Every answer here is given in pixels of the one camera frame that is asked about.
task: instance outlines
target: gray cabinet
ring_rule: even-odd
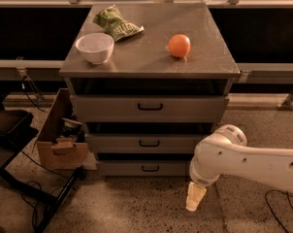
[[[103,32],[92,23],[107,4],[95,4],[79,36]],[[72,47],[64,77],[86,141],[104,176],[184,176],[195,146],[221,120],[237,68],[204,3],[117,4],[145,31],[115,43],[108,62],[93,66]],[[186,58],[167,44],[191,41]]]

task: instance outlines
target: gray countertop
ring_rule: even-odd
[[[94,4],[77,39],[104,32],[92,22],[112,4]],[[92,65],[72,47],[60,75],[67,78],[229,79],[240,71],[205,3],[119,3],[124,19],[143,26],[138,35],[114,44],[108,62]],[[167,45],[176,34],[191,42],[186,58],[174,58]]]

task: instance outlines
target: drawer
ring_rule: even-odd
[[[219,121],[229,99],[196,97],[71,96],[79,121]]]
[[[189,162],[99,161],[97,170],[102,176],[188,176]]]
[[[96,135],[86,134],[90,151],[95,153],[188,153],[207,135]]]

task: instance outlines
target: green snack bag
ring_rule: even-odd
[[[144,31],[142,26],[138,27],[126,21],[116,5],[112,5],[98,13],[93,22],[104,28],[105,33],[111,35],[116,42]]]

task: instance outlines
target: white bowl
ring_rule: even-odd
[[[104,33],[84,35],[76,41],[81,56],[92,64],[107,61],[114,50],[114,38]]]

